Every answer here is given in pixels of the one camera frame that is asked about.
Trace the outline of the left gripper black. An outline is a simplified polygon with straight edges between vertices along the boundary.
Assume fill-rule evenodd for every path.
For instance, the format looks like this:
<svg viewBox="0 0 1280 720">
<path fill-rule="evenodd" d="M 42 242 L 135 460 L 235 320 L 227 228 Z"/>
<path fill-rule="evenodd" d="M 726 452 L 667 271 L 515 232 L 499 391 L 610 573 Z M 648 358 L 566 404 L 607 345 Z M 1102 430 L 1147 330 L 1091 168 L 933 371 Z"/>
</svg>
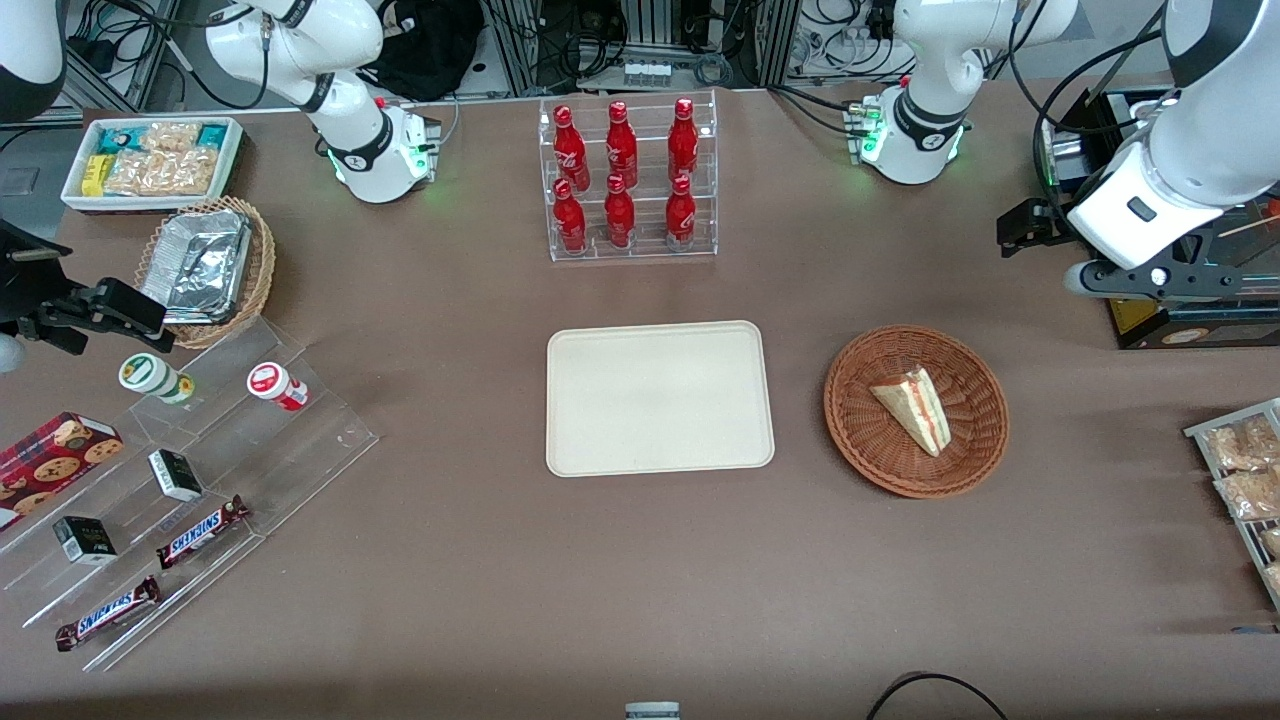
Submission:
<svg viewBox="0 0 1280 720">
<path fill-rule="evenodd" d="M 1025 199 L 997 219 L 997 245 L 1002 259 L 1034 247 L 1053 247 L 1076 241 L 1043 199 Z M 1179 301 L 1224 299 L 1274 299 L 1279 296 L 1276 274 L 1251 274 L 1236 266 L 1198 260 L 1184 263 L 1171 255 L 1124 269 L 1110 260 L 1100 263 L 1100 292 L 1108 297 L 1147 297 Z"/>
</svg>

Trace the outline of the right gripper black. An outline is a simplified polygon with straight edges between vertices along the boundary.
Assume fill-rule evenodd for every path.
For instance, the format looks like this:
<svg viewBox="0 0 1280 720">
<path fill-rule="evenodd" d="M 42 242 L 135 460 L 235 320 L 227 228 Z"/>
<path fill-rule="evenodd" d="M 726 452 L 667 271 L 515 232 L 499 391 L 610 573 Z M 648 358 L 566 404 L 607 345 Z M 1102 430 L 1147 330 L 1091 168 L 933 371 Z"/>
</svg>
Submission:
<svg viewBox="0 0 1280 720">
<path fill-rule="evenodd" d="M 166 307 L 118 278 L 73 290 L 61 268 L 72 250 L 47 242 L 1 219 L 1 323 L 20 318 L 20 334 L 65 354 L 82 354 L 83 328 L 122 334 L 169 354 L 175 336 L 165 327 Z"/>
</svg>

